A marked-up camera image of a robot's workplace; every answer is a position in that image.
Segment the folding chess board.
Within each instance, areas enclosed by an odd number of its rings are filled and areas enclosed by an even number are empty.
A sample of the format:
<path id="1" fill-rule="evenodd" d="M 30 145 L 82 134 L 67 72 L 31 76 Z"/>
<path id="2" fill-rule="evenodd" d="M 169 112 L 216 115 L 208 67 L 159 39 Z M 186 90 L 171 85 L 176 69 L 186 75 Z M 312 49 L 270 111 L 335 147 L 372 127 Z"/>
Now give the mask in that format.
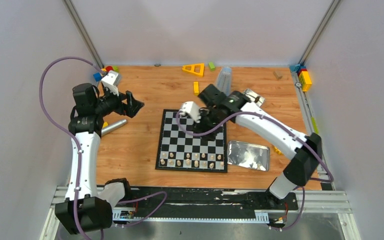
<path id="1" fill-rule="evenodd" d="M 161 127 L 159 134 L 159 144 L 156 154 L 155 169 L 156 170 L 172 170 L 172 171 L 188 171 L 188 172 L 208 172 L 208 173 L 227 173 L 227 131 L 226 125 L 219 129 L 224 129 L 223 138 L 221 135 L 216 137 L 215 141 L 206 141 L 198 136 L 185 134 L 176 122 L 176 109 L 164 109 L 161 118 Z M 162 153 L 166 153 L 166 158 L 162 157 Z M 174 153 L 174 157 L 170 158 L 169 154 Z M 195 159 L 194 155 L 198 154 L 199 159 Z M 222 155 L 222 159 L 218 160 L 217 156 Z M 160 164 L 160 160 L 165 160 L 165 165 Z M 168 161 L 174 160 L 174 166 L 168 166 Z M 181 166 L 176 166 L 177 160 L 181 161 Z M 191 160 L 190 166 L 186 165 L 186 160 Z M 194 167 L 194 161 L 199 161 L 199 168 Z M 202 162 L 207 162 L 207 166 L 202 166 Z M 224 168 L 220 168 L 220 162 L 224 162 Z M 214 163 L 214 168 L 210 168 L 210 163 Z"/>

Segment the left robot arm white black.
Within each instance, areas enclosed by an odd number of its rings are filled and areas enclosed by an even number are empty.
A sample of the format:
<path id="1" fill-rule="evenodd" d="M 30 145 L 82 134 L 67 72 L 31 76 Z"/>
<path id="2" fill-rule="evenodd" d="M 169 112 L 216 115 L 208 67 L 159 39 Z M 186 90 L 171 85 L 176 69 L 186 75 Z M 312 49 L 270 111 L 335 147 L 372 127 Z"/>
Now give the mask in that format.
<path id="1" fill-rule="evenodd" d="M 71 177 L 64 201 L 56 204 L 55 215 L 71 235 L 104 230 L 113 223 L 117 204 L 129 206 L 133 193 L 126 178 L 105 183 L 99 192 L 96 183 L 97 155 L 102 139 L 104 117 L 110 113 L 133 118 L 144 107 L 130 91 L 113 93 L 104 87 L 103 96 L 90 83 L 73 87 L 75 106 L 66 131 L 72 142 Z"/>

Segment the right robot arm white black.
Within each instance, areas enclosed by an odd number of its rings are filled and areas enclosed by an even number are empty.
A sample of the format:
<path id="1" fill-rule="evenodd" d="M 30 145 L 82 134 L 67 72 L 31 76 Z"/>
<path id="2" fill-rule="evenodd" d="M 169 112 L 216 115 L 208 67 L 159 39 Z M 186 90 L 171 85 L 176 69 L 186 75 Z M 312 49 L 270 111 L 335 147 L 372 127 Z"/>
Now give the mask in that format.
<path id="1" fill-rule="evenodd" d="M 288 127 L 236 90 L 226 95 L 209 84 L 198 97 L 205 108 L 200 110 L 201 120 L 195 128 L 197 133 L 207 132 L 230 119 L 273 144 L 290 160 L 267 190 L 265 201 L 270 208 L 281 207 L 288 193 L 296 187 L 304 187 L 320 165 L 323 150 L 322 139 L 318 134 L 306 135 Z"/>

